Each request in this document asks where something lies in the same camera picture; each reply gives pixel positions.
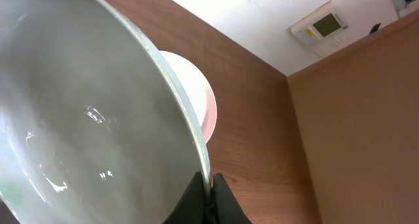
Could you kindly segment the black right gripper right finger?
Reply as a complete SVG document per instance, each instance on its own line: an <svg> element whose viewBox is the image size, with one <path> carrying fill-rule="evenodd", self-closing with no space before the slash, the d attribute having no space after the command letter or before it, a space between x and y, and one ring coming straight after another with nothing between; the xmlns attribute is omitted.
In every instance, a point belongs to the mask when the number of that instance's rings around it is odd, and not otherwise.
<svg viewBox="0 0 419 224"><path fill-rule="evenodd" d="M221 173L213 177L211 188L213 214L219 224L251 224Z"/></svg>

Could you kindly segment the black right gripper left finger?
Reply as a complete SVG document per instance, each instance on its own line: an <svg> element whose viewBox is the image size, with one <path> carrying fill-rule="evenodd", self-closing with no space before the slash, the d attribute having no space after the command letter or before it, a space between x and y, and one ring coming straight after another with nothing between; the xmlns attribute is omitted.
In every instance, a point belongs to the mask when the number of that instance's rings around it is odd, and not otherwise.
<svg viewBox="0 0 419 224"><path fill-rule="evenodd" d="M163 224L202 224L205 219L206 195L202 173L192 177L179 202Z"/></svg>

